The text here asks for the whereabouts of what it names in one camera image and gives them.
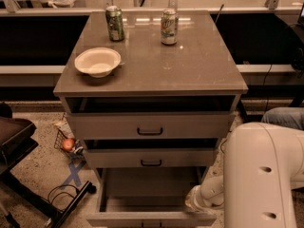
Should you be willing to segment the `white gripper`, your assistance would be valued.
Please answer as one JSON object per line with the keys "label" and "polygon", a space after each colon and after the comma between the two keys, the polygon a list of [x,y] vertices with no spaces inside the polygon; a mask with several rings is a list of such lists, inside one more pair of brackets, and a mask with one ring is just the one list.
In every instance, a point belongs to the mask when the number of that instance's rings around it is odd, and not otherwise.
{"label": "white gripper", "polygon": [[199,185],[194,186],[186,195],[185,205],[194,211],[202,211],[207,208],[209,203],[202,194]]}

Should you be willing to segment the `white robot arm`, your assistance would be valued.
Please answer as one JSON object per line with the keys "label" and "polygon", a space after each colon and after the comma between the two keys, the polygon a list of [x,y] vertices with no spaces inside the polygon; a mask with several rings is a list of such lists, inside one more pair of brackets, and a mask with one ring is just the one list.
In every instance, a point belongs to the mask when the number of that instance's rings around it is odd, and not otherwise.
{"label": "white robot arm", "polygon": [[292,191],[303,186],[304,131],[268,123],[233,130],[223,174],[188,193],[194,211],[224,209],[224,228],[297,228]]}

